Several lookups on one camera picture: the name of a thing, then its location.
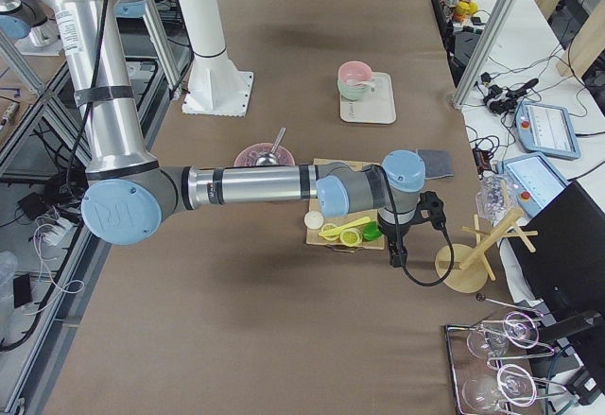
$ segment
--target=white tray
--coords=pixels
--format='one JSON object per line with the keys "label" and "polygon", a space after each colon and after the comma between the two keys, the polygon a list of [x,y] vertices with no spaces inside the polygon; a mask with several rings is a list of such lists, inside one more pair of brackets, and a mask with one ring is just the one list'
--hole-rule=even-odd
{"label": "white tray", "polygon": [[342,120],[365,124],[392,124],[397,119],[390,75],[374,72],[372,82],[376,85],[373,92],[368,92],[360,100],[351,101],[340,96]]}

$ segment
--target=table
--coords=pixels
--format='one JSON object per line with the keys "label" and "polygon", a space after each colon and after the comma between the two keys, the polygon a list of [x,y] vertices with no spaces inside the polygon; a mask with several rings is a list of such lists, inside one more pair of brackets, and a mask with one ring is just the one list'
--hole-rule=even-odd
{"label": "table", "polygon": [[[447,149],[456,176],[426,188],[444,199],[453,240],[472,243],[460,227],[472,224],[475,168],[429,0],[218,2],[230,57],[255,72],[248,115],[183,115],[175,102],[154,147],[162,164],[230,165],[281,126],[299,163]],[[336,72],[353,59],[390,73],[394,125],[340,121]],[[46,413],[453,413],[441,327],[492,307],[413,285],[385,251],[305,246],[305,211],[206,207],[114,247]],[[441,235],[417,227],[406,244],[410,270],[435,278]],[[507,297],[501,283],[486,293]]]}
{"label": "table", "polygon": [[[491,11],[496,0],[476,0],[481,9]],[[547,58],[551,54],[561,56],[563,53],[559,41],[550,29],[545,17],[542,15],[534,0],[517,0],[512,14],[500,33],[496,45],[485,63],[485,71],[492,74],[507,72],[512,68],[527,67],[535,61]],[[585,115],[584,117],[572,117],[576,133],[590,133],[605,130],[605,117],[598,108],[593,98],[582,90],[581,84],[574,78],[562,78],[556,69],[556,59],[537,64],[535,67],[524,70],[521,73],[507,73],[498,77],[495,81],[499,86],[512,86],[516,83],[524,83],[531,78],[539,78],[536,91],[541,94],[542,102],[552,105],[561,105],[569,112]],[[467,100],[468,105],[462,109],[465,122],[479,133],[479,136],[494,134],[506,142],[507,132],[500,124],[499,117],[482,106],[482,95],[474,89]],[[475,138],[475,132],[468,130],[469,139]],[[550,158],[552,162],[566,178],[574,177],[584,173],[602,161],[603,148],[605,147],[605,135],[579,139],[582,156],[575,161],[566,161]],[[508,148],[498,149],[495,153],[496,160],[513,158],[526,153],[519,143]],[[605,182],[605,167],[601,167],[591,175],[579,180],[586,191],[595,202],[605,209],[605,192],[602,189]],[[519,264],[512,252],[508,241],[505,240],[500,249],[502,263],[507,272],[507,281],[510,293],[514,300],[530,300],[535,298],[527,287],[521,273]],[[565,372],[557,376],[558,381],[565,382],[573,372]],[[566,399],[555,399],[557,408],[566,403]],[[574,414],[601,414],[605,411],[605,397],[602,395],[598,400],[587,407],[572,407],[567,413]]]}

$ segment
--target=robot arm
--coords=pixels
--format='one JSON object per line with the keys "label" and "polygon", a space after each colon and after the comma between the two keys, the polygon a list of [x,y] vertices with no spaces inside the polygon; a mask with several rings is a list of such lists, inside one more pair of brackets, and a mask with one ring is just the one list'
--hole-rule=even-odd
{"label": "robot arm", "polygon": [[[419,203],[424,163],[418,155],[398,150],[382,166],[359,172],[346,164],[160,167],[145,147],[137,118],[114,14],[119,0],[43,1],[57,16],[76,102],[85,119],[92,160],[86,168],[90,188],[81,210],[94,234],[127,245],[153,234],[167,217],[207,204],[318,198],[326,216],[378,209],[391,263],[405,267],[403,235],[411,224],[427,221],[422,210],[437,212],[442,207],[434,198]],[[441,216],[429,219],[434,218],[444,227],[442,209]]]}
{"label": "robot arm", "polygon": [[58,39],[37,0],[0,0],[0,28],[13,40],[29,35],[34,46],[47,46]]}

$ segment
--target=pink cup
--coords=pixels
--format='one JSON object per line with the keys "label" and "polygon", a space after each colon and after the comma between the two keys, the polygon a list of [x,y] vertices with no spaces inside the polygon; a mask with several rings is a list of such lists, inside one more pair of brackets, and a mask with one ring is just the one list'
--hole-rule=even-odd
{"label": "pink cup", "polygon": [[347,84],[347,81],[370,81],[372,69],[367,63],[360,61],[344,62],[338,68],[338,79]]}

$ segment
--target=cable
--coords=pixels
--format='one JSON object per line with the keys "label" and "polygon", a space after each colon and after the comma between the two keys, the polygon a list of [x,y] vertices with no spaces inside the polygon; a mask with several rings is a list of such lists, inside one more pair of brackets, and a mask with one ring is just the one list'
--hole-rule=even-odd
{"label": "cable", "polygon": [[190,43],[181,43],[181,42],[177,42],[176,40],[172,40],[172,39],[167,39],[169,42],[173,43],[173,44],[177,44],[178,46],[184,46],[186,48],[191,49],[191,44]]}
{"label": "cable", "polygon": [[[481,148],[481,145],[486,142],[490,143],[492,146],[490,148]],[[477,136],[475,139],[469,141],[469,144],[473,146],[475,150],[483,150],[485,152],[488,152],[488,158],[490,160],[494,157],[495,152],[497,152],[498,149],[502,147],[502,145],[500,144],[500,138],[495,134],[490,134],[481,138]]]}
{"label": "cable", "polygon": [[582,177],[585,177],[585,176],[587,176],[589,174],[592,174],[597,169],[599,169],[600,167],[602,167],[604,164],[605,164],[605,160],[603,160],[601,163],[597,164],[592,169],[589,169],[588,171],[584,172],[583,174],[580,174],[579,176],[576,176],[576,177],[572,177],[571,179],[569,179],[569,181],[576,181],[577,179],[581,179]]}
{"label": "cable", "polygon": [[174,97],[174,94],[176,92],[176,89],[179,88],[179,86],[181,86],[182,82],[184,81],[185,77],[187,76],[187,72],[189,71],[189,67],[191,66],[191,63],[193,62],[194,58],[195,58],[195,53],[193,51],[192,48],[190,49],[190,53],[189,53],[189,62],[187,62],[185,64],[185,66],[182,68],[182,72],[181,72],[181,76],[179,77],[179,80],[177,81],[177,85],[175,86],[175,89],[171,89],[169,91],[170,94],[170,98]]}
{"label": "cable", "polygon": [[[576,73],[575,73],[574,69],[571,67],[570,61],[564,61],[564,60],[563,60],[562,58],[560,58],[558,55],[553,54],[555,51],[557,51],[557,49],[559,48],[559,46],[560,46],[560,44],[557,44],[557,46],[556,46],[556,47],[555,47],[555,48],[554,48],[554,49],[551,51],[551,53],[550,53],[550,55],[549,55],[549,56],[547,56],[547,57],[545,57],[545,58],[542,58],[542,59],[539,59],[539,60],[537,60],[537,61],[534,61],[533,63],[531,63],[531,64],[530,64],[530,65],[528,65],[527,67],[509,68],[509,67],[507,67],[506,65],[504,65],[503,63],[501,63],[501,62],[499,62],[499,61],[496,61],[494,58],[489,57],[489,59],[490,59],[491,61],[493,61],[494,63],[497,63],[498,65],[500,65],[500,66],[502,66],[502,67],[504,67],[504,68],[506,68],[506,69],[508,70],[507,72],[496,73],[496,74],[493,76],[493,79],[496,79],[496,78],[498,78],[498,77],[500,77],[500,76],[502,76],[502,75],[506,75],[506,74],[508,74],[508,73],[514,73],[514,74],[518,74],[518,73],[524,72],[524,71],[526,71],[526,70],[529,70],[529,69],[531,69],[531,68],[535,67],[536,65],[538,65],[538,64],[540,64],[540,63],[542,63],[542,62],[546,62],[546,65],[544,66],[544,68],[542,69],[542,71],[541,71],[541,72],[538,74],[538,76],[536,77],[536,78],[540,78],[540,77],[542,76],[542,74],[543,74],[543,73],[546,71],[546,69],[548,68],[548,66],[550,65],[550,61],[552,61],[553,59],[559,60],[559,61],[561,61],[562,63],[564,63],[566,66],[568,66],[568,67],[569,67],[569,69],[570,69],[570,70],[571,70],[571,72],[572,72],[572,76],[562,78],[562,79],[560,79],[558,82],[556,82],[555,84],[553,84],[553,85],[551,85],[551,86],[548,86],[548,87],[545,87],[545,88],[540,89],[540,90],[535,90],[534,88],[532,88],[532,89],[531,89],[531,92],[532,92],[534,95],[537,95],[537,96],[539,97],[537,100],[533,100],[533,99],[529,98],[529,97],[528,97],[528,95],[524,95],[523,99],[527,99],[527,100],[529,100],[529,101],[542,101],[542,100],[543,100],[543,98],[542,98],[541,92],[545,92],[545,91],[547,91],[547,90],[553,89],[553,88],[555,88],[555,87],[559,86],[560,84],[562,84],[563,82],[565,82],[566,80],[568,80],[568,79],[570,79],[571,77],[573,77],[573,78],[575,78],[575,79],[576,79],[576,80],[577,80],[577,81],[578,81],[578,82],[579,82],[579,83],[582,85],[582,87],[581,87],[581,88],[580,88],[580,89],[579,89],[579,90],[576,92],[575,97],[576,97],[577,102],[578,102],[578,103],[580,104],[580,106],[581,106],[581,107],[584,109],[584,114],[574,114],[574,113],[572,113],[572,112],[571,112],[571,113],[569,113],[569,115],[572,115],[572,116],[574,116],[574,117],[579,117],[579,118],[586,117],[586,116],[588,115],[588,110],[587,110],[586,106],[585,106],[585,105],[584,105],[584,104],[581,102],[581,100],[579,99],[579,94],[580,94],[580,93],[581,93],[581,92],[582,92],[584,89],[589,89],[589,88],[591,88],[591,87],[595,87],[595,88],[596,88],[596,87],[600,87],[600,86],[588,86],[588,85],[586,85],[586,83],[585,83],[585,82],[584,82],[582,79],[580,79],[578,76],[576,76]],[[570,60],[570,53],[571,53],[571,51],[569,51],[569,50],[568,50],[568,51],[567,51],[567,56],[568,56],[568,59],[569,59],[569,60]]]}
{"label": "cable", "polygon": [[33,131],[34,136],[36,136],[42,142],[44,150],[46,151],[46,155],[48,155],[50,161],[53,162],[55,168],[58,171],[65,170],[66,168],[59,164],[59,158],[63,158],[63,160],[67,162],[67,158],[61,155],[61,149],[64,147],[64,145],[61,144],[57,149],[54,149],[43,137],[42,126],[39,126],[39,128],[40,130]]}
{"label": "cable", "polygon": [[504,129],[507,131],[507,143],[505,145],[503,145],[502,147],[505,149],[504,150],[504,155],[502,155],[502,160],[504,160],[507,156],[507,152],[509,151],[509,147],[512,146],[513,144],[515,144],[517,142],[517,137],[513,134],[512,129],[514,129],[514,116],[512,119],[512,124],[510,126],[508,126],[506,124],[506,118],[507,118],[507,114],[502,114],[502,116],[500,117],[500,124],[502,124],[502,127],[504,127]]}
{"label": "cable", "polygon": [[445,224],[443,224],[443,229],[441,229],[441,232],[443,233],[443,238],[445,238],[445,242],[447,242],[447,246],[450,249],[450,265],[447,268],[447,270],[445,271],[445,273],[443,274],[443,276],[441,276],[439,279],[432,281],[430,283],[426,283],[424,281],[420,281],[418,279],[416,279],[407,269],[407,262],[404,262],[404,258],[403,258],[403,253],[404,253],[404,238],[403,236],[400,234],[400,225],[399,225],[399,214],[397,213],[397,207],[395,207],[395,198],[393,196],[393,192],[390,188],[390,183],[389,183],[389,178],[387,176],[387,172],[385,171],[385,168],[382,167],[380,164],[377,164],[376,167],[378,167],[378,169],[380,170],[380,172],[382,173],[382,176],[385,180],[385,184],[387,186],[387,193],[389,194],[389,202],[390,205],[393,208],[393,217],[395,218],[395,243],[397,246],[397,256],[399,258],[399,264],[401,266],[401,268],[403,269],[404,273],[406,274],[407,278],[409,278],[413,283],[417,284],[417,285],[421,285],[422,287],[432,287],[435,285],[440,285],[441,283],[443,283],[448,276],[450,276],[450,273],[452,272],[452,270],[454,269],[454,264],[455,264],[455,256],[454,256],[454,245],[452,245],[452,240],[450,239],[449,234],[447,233],[447,228],[445,227]]}
{"label": "cable", "polygon": [[[72,238],[72,242],[70,243],[70,245],[68,247],[67,255],[65,256],[61,266],[55,273],[55,278],[57,280],[61,278],[61,275],[64,272],[65,267],[67,266],[67,262],[69,261],[70,255],[74,249],[74,245],[76,243],[76,240],[78,239],[80,232],[81,232],[81,226],[78,227],[77,233],[74,234],[74,236]],[[51,287],[46,291],[46,294],[40,301],[41,307],[47,306],[49,304],[50,296],[52,295],[52,293],[53,293],[53,290]],[[20,339],[16,340],[15,342],[5,345],[4,340],[3,339],[0,340],[0,353],[14,351],[19,346],[22,346],[23,344],[25,344],[26,341],[33,335],[34,331],[38,327],[41,317],[42,317],[42,311],[39,313],[36,313],[34,316],[34,320],[31,322],[31,325],[29,326],[29,328],[23,333],[23,336]]]}
{"label": "cable", "polygon": [[15,100],[14,98],[8,98],[7,96],[3,96],[3,95],[0,95],[0,98],[2,98],[3,100],[8,100],[8,101],[12,101],[12,102],[14,102],[14,103],[19,103],[19,104],[21,104],[21,102],[20,102],[20,101],[17,101],[17,100]]}
{"label": "cable", "polygon": [[465,125],[465,127],[466,127],[467,129],[471,129],[471,130],[472,130],[472,131],[475,133],[475,139],[477,139],[477,138],[479,137],[479,133],[478,133],[478,132],[477,132],[477,130],[475,130],[473,127],[471,127],[470,125]]}
{"label": "cable", "polygon": [[[49,216],[49,215],[41,215],[38,216],[38,218],[36,218],[36,221],[38,222],[38,220],[52,220],[55,223],[57,223],[57,219]],[[50,280],[50,283],[59,291],[51,300],[49,300],[44,306],[42,306],[41,308],[39,308],[36,311],[33,311],[31,313],[23,313],[24,316],[34,316],[36,314],[42,313],[44,311],[44,309],[46,309],[48,306],[52,305],[52,303],[61,296],[61,294],[78,294],[79,292],[81,292],[82,290],[84,290],[85,284],[83,281],[81,280],[71,280],[67,283],[65,283],[65,285],[61,286],[59,284],[57,284],[57,282],[55,281],[55,279],[53,278],[52,275],[52,270],[50,269],[50,267],[46,264],[46,260],[44,259],[42,256],[42,243],[43,243],[43,234],[41,233],[42,228],[44,227],[51,227],[52,228],[52,224],[51,223],[42,223],[39,224],[39,226],[36,228],[34,234],[33,234],[33,246],[34,246],[34,251],[36,252],[36,255],[38,256],[38,259],[40,260],[40,272],[38,274],[38,281],[41,280],[42,274],[43,274],[43,269],[46,270],[46,273],[48,274],[48,279]],[[69,290],[68,287],[72,284],[79,284],[79,288],[78,290]]]}
{"label": "cable", "polygon": [[[107,18],[107,9],[109,7],[109,0],[103,0],[103,6],[101,9],[101,17],[100,23],[98,25],[98,32],[96,34],[96,50],[95,50],[95,67],[93,68],[93,78],[91,80],[91,89],[96,87],[96,81],[98,79],[98,69],[101,64],[101,47],[103,45],[103,34],[105,33],[105,20]],[[72,151],[69,155],[69,161],[67,164],[67,170],[65,171],[65,184],[67,191],[70,195],[74,196],[71,187],[71,172],[72,167],[74,165],[74,160],[76,159],[76,152],[78,151],[79,143],[82,140],[84,135],[84,131],[86,130],[86,123],[88,122],[88,118],[93,112],[94,102],[90,101],[86,104],[86,111],[84,112],[84,116],[82,117],[82,125],[78,130],[78,136],[76,137],[76,141],[72,147]]]}
{"label": "cable", "polygon": [[605,131],[598,131],[596,133],[576,133],[578,138],[589,138],[591,136],[598,136],[599,134],[605,134]]}
{"label": "cable", "polygon": [[8,223],[4,223],[4,224],[0,224],[0,228],[6,228],[7,226],[11,225],[12,223],[16,223],[17,221],[19,221],[21,218],[23,218],[26,215],[25,212],[23,212],[22,214],[20,214],[19,216],[17,216],[15,219],[13,219],[12,221],[9,221]]}

